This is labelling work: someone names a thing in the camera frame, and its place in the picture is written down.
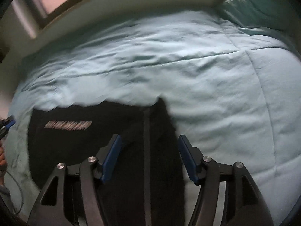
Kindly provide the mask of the left hand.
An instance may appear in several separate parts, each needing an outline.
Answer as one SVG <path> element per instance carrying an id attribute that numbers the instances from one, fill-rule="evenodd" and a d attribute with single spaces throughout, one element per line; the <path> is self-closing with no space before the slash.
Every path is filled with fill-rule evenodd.
<path id="1" fill-rule="evenodd" d="M 0 147 L 0 169 L 2 173 L 4 173 L 7 169 L 7 161 L 5 157 L 4 148 L 2 146 Z"/>

